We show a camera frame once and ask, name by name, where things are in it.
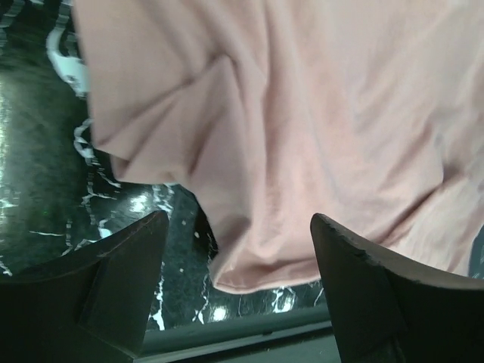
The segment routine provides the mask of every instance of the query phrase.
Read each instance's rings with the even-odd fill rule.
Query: pink fabric
[[[465,275],[484,221],[482,0],[77,0],[97,147],[178,182],[230,293],[319,278],[324,213]]]

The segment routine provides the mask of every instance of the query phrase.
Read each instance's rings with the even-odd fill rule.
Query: black marble floor
[[[245,296],[213,288],[216,253],[194,197],[179,186],[117,182],[90,143],[86,68],[70,2],[0,0],[0,273],[92,244],[151,211],[170,216],[148,330],[325,304],[320,282]]]

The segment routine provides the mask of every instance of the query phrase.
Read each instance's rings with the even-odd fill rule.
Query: pink shirt
[[[484,222],[482,0],[77,0],[93,137],[178,182],[230,293],[319,279],[324,213],[465,275]]]

